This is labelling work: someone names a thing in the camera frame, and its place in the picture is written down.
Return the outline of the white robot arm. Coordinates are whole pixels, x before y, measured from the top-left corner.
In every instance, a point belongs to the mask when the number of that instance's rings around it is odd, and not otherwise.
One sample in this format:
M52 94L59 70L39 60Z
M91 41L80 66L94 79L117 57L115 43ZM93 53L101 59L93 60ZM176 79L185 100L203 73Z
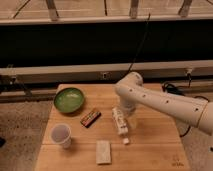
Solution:
M213 135L213 102L147 89L142 84L143 78L137 72L129 73L115 84L120 108L126 114L142 104Z

